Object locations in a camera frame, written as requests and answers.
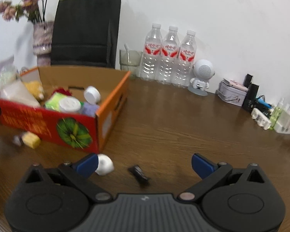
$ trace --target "gray ribbed panel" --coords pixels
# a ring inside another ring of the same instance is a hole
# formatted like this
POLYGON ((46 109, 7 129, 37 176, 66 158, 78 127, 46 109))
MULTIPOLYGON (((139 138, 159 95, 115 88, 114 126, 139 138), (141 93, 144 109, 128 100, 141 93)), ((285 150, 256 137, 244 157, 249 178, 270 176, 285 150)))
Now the gray ribbed panel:
POLYGON ((120 194, 96 205, 71 232, 217 232, 194 205, 181 204, 171 194, 120 194))

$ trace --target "yellow sponge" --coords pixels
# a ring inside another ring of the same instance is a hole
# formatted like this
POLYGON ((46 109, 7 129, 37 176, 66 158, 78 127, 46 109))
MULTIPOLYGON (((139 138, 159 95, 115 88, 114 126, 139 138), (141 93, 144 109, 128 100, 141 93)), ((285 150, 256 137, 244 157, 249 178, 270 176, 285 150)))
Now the yellow sponge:
POLYGON ((32 149, 36 149, 41 144, 40 138, 31 132, 26 132, 22 136, 22 141, 25 145, 29 146, 32 149))

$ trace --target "plastic water bottle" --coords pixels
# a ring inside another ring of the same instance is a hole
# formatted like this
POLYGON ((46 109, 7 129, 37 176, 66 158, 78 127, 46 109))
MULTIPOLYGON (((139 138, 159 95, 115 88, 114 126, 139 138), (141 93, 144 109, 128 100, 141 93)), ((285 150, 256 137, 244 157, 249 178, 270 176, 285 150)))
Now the plastic water bottle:
POLYGON ((162 36, 160 33, 161 24, 153 23, 152 30, 145 39, 143 56, 140 65, 140 78, 143 80, 155 79, 155 68, 159 60, 162 36))
POLYGON ((195 32, 187 31, 187 35, 180 44, 178 59, 174 62, 174 75, 172 84, 180 88, 189 85, 189 74, 193 65, 197 44, 195 42, 195 32))
POLYGON ((178 27, 170 26, 169 33, 162 41, 160 65, 156 72, 156 80, 162 84, 171 83, 174 59, 177 58, 179 49, 177 30, 178 27))

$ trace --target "white wall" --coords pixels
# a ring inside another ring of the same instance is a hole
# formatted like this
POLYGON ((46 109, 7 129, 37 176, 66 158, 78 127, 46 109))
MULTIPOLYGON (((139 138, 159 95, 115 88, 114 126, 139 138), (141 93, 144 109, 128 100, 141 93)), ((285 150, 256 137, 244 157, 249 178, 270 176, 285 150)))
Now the white wall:
MULTIPOLYGON (((49 20, 57 1, 49 0, 49 20)), ((197 59, 216 68, 211 92, 222 78, 242 82, 250 73, 269 102, 282 95, 290 100, 290 0, 122 0, 118 49, 127 43, 142 50, 152 22, 162 24, 162 35, 178 26, 180 40, 187 29, 197 32, 197 59)), ((15 53, 18 67, 33 66, 32 31, 25 19, 0 17, 0 60, 15 53)))

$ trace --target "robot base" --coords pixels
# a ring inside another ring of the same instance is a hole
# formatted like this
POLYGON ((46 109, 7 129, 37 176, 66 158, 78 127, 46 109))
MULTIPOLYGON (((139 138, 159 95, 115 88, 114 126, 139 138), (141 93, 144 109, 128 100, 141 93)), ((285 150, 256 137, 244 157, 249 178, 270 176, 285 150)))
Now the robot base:
POLYGON ((199 95, 199 96, 207 96, 208 95, 208 93, 206 91, 200 90, 200 89, 195 89, 192 87, 192 85, 189 85, 188 91, 190 91, 196 95, 199 95))

